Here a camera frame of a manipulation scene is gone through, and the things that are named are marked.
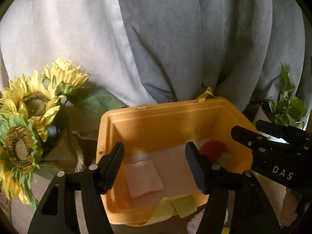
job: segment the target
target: yellow cloth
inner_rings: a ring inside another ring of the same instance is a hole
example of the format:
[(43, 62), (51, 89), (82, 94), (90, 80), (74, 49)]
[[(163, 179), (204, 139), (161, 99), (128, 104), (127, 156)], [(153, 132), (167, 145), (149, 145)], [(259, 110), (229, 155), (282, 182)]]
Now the yellow cloth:
[(223, 228), (221, 234), (229, 234), (229, 233), (230, 233), (230, 229), (229, 228)]
[(187, 217), (197, 210), (196, 203), (192, 195), (180, 195), (163, 198), (157, 205), (151, 218), (143, 225), (145, 226), (157, 222), (165, 221), (172, 216), (179, 215), (181, 218)]

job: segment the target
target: white napkin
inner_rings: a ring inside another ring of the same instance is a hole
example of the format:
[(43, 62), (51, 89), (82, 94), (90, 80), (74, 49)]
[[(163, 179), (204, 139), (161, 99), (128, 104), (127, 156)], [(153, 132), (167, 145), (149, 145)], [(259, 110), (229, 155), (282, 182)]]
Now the white napkin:
[(131, 198), (163, 190), (163, 182), (152, 160), (126, 164), (126, 179)]

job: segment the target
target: sunflower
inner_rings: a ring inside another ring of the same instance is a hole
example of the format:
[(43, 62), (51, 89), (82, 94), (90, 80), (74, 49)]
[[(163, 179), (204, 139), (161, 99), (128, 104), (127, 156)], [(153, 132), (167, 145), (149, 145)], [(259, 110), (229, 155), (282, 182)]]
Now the sunflower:
[(33, 172), (40, 168), (42, 149), (33, 121), (22, 114), (1, 115), (0, 182), (8, 199), (19, 197), (24, 204), (35, 205), (31, 190)]
[(8, 109), (0, 111), (9, 115), (12, 113), (23, 114), (25, 120), (32, 120), (38, 134), (45, 142), (48, 137), (46, 129), (49, 126), (57, 112), (60, 109), (60, 98), (56, 96), (55, 90), (50, 83), (47, 89), (43, 86), (41, 76), (34, 70), (32, 77), (25, 79), (22, 75), (9, 80), (10, 88), (4, 88), (2, 91), (1, 102)]
[(58, 94), (75, 95), (90, 75), (81, 71), (80, 66), (75, 67), (74, 63), (57, 57), (51, 68), (44, 66), (43, 77), (52, 83)]

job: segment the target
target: green plant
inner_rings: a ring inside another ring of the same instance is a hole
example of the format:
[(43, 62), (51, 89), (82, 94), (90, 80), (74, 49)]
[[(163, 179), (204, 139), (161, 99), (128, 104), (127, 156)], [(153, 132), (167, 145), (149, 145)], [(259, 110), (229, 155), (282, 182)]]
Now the green plant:
[(301, 123), (302, 128), (305, 123), (301, 119), (306, 116), (307, 108), (304, 107), (303, 102), (296, 96), (291, 96), (293, 86), (289, 72), (286, 71), (281, 63), (281, 78), (283, 80), (283, 92), (278, 95), (277, 102), (269, 101), (269, 112), (267, 116), (269, 120), (278, 125), (291, 125), (297, 127)]

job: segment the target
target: sunflower center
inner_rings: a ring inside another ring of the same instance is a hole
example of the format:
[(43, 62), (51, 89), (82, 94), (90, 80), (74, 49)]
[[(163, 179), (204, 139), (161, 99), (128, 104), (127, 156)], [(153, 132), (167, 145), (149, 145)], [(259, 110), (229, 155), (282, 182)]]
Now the sunflower center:
[(28, 110), (28, 117), (42, 116), (46, 112), (46, 103), (49, 99), (42, 93), (35, 93), (24, 97), (22, 101), (25, 103)]
[(25, 145), (24, 141), (22, 139), (18, 140), (15, 144), (15, 153), (18, 160), (26, 160), (27, 155), (27, 146)]
[(8, 148), (10, 152), (10, 158), (12, 162), (19, 167), (24, 169), (27, 166), (31, 166), (27, 158), (32, 153), (32, 148), (28, 146), (26, 136), (29, 134), (29, 130), (24, 127), (14, 127), (10, 129), (8, 136)]

